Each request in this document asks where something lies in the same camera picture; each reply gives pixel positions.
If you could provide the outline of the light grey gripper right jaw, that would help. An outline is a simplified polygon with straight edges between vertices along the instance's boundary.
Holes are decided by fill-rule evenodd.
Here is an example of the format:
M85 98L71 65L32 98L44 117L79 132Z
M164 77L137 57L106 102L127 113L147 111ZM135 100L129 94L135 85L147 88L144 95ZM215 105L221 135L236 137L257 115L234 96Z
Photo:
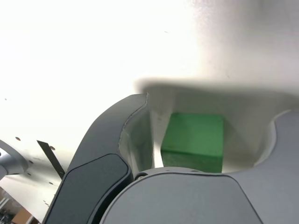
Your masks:
M275 121L277 142L259 165L228 174L164 172L126 187L103 224L296 224L299 114Z

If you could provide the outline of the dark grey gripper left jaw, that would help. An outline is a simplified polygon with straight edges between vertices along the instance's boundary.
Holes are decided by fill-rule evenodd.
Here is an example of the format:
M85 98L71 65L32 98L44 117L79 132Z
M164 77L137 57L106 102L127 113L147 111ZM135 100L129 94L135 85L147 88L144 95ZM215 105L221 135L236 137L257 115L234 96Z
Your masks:
M154 167L148 94L128 96L90 126L44 218L46 224L97 224L135 176Z

